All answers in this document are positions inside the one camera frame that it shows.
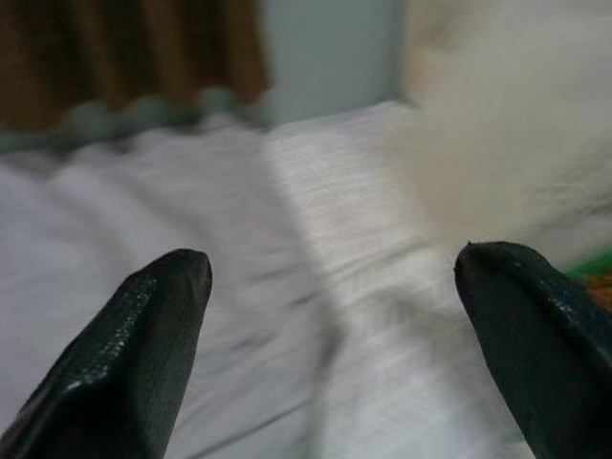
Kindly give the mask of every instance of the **curtain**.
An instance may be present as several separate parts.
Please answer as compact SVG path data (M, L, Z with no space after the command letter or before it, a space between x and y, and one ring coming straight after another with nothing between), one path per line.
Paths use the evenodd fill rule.
M185 106L211 86L254 103L268 84L255 1L0 0L0 120L46 130L88 100Z

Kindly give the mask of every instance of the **brown curtain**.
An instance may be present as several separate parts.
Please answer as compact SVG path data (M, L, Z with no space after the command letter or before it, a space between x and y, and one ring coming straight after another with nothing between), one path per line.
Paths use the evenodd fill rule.
M255 2L0 0L0 120L49 129L86 100L189 105L209 86L256 102L268 81Z

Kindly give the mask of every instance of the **textured black surface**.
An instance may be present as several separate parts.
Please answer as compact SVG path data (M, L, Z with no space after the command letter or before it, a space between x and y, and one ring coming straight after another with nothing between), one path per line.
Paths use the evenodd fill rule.
M125 279L20 410L0 458L163 457L211 280L189 250Z
M612 458L612 315L517 244L467 245L455 282L535 456Z

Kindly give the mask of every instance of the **white wall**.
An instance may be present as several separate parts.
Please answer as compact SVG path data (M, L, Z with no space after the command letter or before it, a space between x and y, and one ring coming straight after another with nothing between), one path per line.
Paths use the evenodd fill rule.
M405 0L261 0L272 124L401 94Z

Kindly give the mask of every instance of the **green object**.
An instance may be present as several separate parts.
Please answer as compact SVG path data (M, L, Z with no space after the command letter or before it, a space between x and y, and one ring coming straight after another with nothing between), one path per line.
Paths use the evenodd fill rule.
M574 279L582 279L606 273L612 273L612 247L607 248L603 253L577 266L567 275Z

